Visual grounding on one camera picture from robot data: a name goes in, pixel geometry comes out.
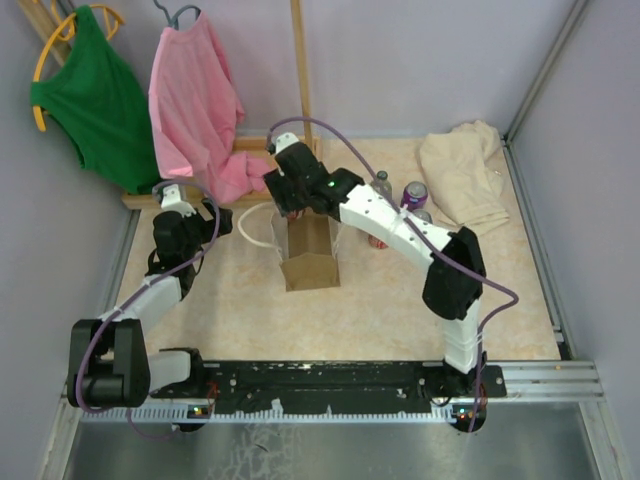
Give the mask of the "clear green-cap bottle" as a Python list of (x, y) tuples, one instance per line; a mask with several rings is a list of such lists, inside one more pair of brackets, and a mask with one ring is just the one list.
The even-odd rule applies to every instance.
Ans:
[(371, 182), (371, 186), (380, 195), (392, 196), (392, 185), (389, 182), (388, 173), (385, 170), (379, 170), (376, 172), (376, 175)]

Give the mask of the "red soda can front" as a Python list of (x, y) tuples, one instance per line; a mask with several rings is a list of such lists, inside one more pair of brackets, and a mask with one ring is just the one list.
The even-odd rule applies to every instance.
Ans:
[(368, 241), (369, 244), (376, 249), (386, 249), (388, 247), (388, 245), (384, 241), (372, 235), (368, 237)]

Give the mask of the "purple soda can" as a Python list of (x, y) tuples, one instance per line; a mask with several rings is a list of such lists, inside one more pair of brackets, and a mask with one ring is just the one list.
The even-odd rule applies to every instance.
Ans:
[(422, 209), (428, 199), (428, 190), (420, 181), (409, 182), (403, 190), (402, 206), (409, 211)]

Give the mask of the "purple Fanta can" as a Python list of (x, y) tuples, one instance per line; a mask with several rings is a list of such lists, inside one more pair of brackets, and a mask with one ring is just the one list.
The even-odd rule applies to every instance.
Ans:
[(423, 221), (425, 221), (427, 223), (432, 223), (432, 217), (431, 217), (430, 213), (428, 211), (426, 211), (426, 210), (421, 210), (421, 209), (414, 210), (413, 214), (417, 218), (419, 218), (419, 219), (421, 219), (421, 220), (423, 220)]

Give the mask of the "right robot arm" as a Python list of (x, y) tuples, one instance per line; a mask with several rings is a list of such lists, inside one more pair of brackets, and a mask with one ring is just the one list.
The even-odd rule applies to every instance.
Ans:
[(473, 393), (482, 383), (478, 316), (486, 275), (475, 233), (467, 228), (452, 232), (395, 210), (359, 175), (345, 168), (328, 171), (293, 134), (268, 142), (266, 149), (276, 167), (264, 181), (282, 215), (303, 209), (327, 215), (378, 238), (424, 271), (422, 300), (441, 321), (445, 346), (431, 393)]

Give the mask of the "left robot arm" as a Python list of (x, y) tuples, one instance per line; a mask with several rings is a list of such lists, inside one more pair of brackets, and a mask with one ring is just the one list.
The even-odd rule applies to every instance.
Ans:
[(175, 387), (201, 394), (208, 384), (195, 348), (164, 349), (148, 355), (144, 329), (161, 320), (186, 298), (212, 242), (233, 230), (233, 213), (205, 199), (209, 220), (194, 209), (164, 211), (153, 220), (155, 249), (139, 289), (97, 319), (82, 319), (71, 329), (67, 375), (69, 403), (87, 413), (141, 406), (149, 394)]

